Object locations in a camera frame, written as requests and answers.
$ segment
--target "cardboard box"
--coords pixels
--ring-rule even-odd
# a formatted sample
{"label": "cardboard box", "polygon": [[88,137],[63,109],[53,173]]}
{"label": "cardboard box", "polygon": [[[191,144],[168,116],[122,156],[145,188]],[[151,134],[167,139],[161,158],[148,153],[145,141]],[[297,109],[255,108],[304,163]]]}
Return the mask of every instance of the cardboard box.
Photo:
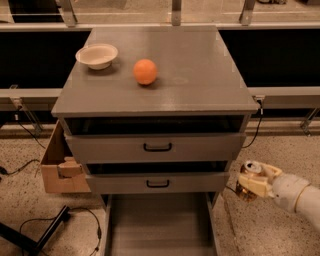
{"label": "cardboard box", "polygon": [[41,172],[47,193],[90,192],[81,165],[77,164],[64,139],[59,122],[41,160]]}

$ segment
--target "white bowl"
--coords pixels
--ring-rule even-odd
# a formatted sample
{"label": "white bowl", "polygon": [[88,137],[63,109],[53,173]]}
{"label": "white bowl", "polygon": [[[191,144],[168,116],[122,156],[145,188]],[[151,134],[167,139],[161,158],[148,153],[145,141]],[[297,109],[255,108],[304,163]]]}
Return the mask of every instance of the white bowl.
{"label": "white bowl", "polygon": [[76,59],[89,68],[100,70],[110,66],[118,55],[118,49],[110,44],[91,44],[76,53]]}

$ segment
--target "drawer handle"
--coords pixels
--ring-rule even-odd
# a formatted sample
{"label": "drawer handle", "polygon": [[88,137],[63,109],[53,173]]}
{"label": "drawer handle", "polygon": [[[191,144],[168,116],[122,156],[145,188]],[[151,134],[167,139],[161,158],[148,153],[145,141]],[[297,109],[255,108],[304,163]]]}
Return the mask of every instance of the drawer handle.
{"label": "drawer handle", "polygon": [[167,180],[166,184],[158,184],[158,185],[151,185],[151,182],[147,180],[147,187],[148,188],[167,188],[170,185],[170,181]]}
{"label": "drawer handle", "polygon": [[144,143],[143,149],[147,152],[166,152],[172,149],[172,143],[169,143],[165,148],[152,148],[148,146],[147,143]]}

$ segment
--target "cable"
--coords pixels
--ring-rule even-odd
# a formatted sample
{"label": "cable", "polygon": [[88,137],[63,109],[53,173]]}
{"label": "cable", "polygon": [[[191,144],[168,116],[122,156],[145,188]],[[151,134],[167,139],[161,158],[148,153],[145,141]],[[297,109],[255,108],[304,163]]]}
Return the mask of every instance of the cable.
{"label": "cable", "polygon": [[[25,222],[23,222],[21,225],[20,225],[20,228],[19,228],[19,233],[22,234],[22,228],[25,224],[27,224],[28,222],[31,222],[31,221],[49,221],[49,220],[54,220],[56,217],[54,218],[48,218],[48,219],[45,219],[45,218],[36,218],[36,219],[30,219],[30,220],[26,220]],[[44,251],[40,251],[41,253],[43,253],[45,256],[49,256],[48,254],[46,254]],[[24,250],[21,248],[21,253],[22,253],[22,256],[24,256]]]}
{"label": "cable", "polygon": [[261,100],[257,100],[257,102],[260,104],[260,118],[259,118],[258,126],[257,126],[257,129],[256,129],[256,133],[255,133],[252,141],[247,146],[243,146],[242,148],[250,147],[253,144],[253,142],[256,140],[256,138],[258,136],[258,133],[259,133],[260,124],[261,124],[261,121],[262,121],[262,118],[263,118],[263,108],[262,108],[262,101]]}
{"label": "cable", "polygon": [[99,251],[99,246],[100,246],[100,243],[101,243],[101,237],[102,237],[102,231],[101,231],[101,227],[100,227],[100,222],[97,218],[97,216],[91,211],[89,210],[88,208],[85,208],[85,207],[76,207],[76,208],[71,208],[70,211],[73,211],[73,210],[84,210],[84,211],[87,211],[89,213],[91,213],[91,215],[96,219],[97,221],[97,225],[98,225],[98,229],[97,229],[97,236],[98,236],[98,243],[97,243],[97,246],[94,248],[93,252],[89,255],[89,256],[92,256],[94,255],[97,251]]}
{"label": "cable", "polygon": [[38,159],[31,159],[27,163],[25,163],[23,166],[15,170],[14,172],[8,172],[4,167],[0,166],[0,174],[6,175],[6,176],[11,176],[13,174],[21,172],[24,168],[26,168],[30,163],[32,162],[40,162]]}
{"label": "cable", "polygon": [[[102,231],[101,231],[101,226],[100,226],[100,222],[98,220],[98,217],[91,211],[89,210],[88,208],[85,208],[85,207],[76,207],[76,208],[72,208],[69,210],[70,211],[73,211],[73,210],[84,210],[84,211],[87,211],[89,213],[92,214],[92,216],[96,219],[97,221],[97,224],[98,224],[98,229],[97,229],[97,236],[98,236],[98,243],[96,245],[96,247],[94,248],[93,252],[89,255],[89,256],[92,256],[94,255],[97,251],[99,251],[99,246],[100,246],[100,243],[101,243],[101,237],[102,237]],[[56,217],[54,218],[35,218],[35,219],[30,219],[30,220],[26,220],[25,222],[23,222],[21,225],[20,225],[20,228],[19,228],[19,233],[22,234],[22,228],[25,224],[27,224],[28,222],[31,222],[31,221],[52,221],[54,220]],[[45,252],[41,251],[41,253],[43,253],[45,256],[49,256],[48,254],[46,254]]]}
{"label": "cable", "polygon": [[43,145],[38,141],[38,139],[36,138],[36,136],[34,136],[26,127],[24,127],[24,126],[20,123],[20,121],[17,120],[17,123],[18,123],[24,130],[26,130],[26,131],[36,140],[36,142],[37,142],[42,148],[46,149],[46,147],[43,146]]}

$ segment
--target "open drawer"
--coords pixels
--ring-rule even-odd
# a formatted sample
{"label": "open drawer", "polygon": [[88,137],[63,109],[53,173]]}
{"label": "open drawer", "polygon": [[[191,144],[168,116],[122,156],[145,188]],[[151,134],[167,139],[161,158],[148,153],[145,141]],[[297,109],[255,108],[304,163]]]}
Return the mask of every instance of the open drawer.
{"label": "open drawer", "polygon": [[73,156],[81,164],[234,160],[245,134],[202,136],[67,136]]}
{"label": "open drawer", "polygon": [[112,195],[102,255],[217,255],[206,193]]}
{"label": "open drawer", "polygon": [[140,194],[222,191],[226,162],[89,164],[92,193]]}

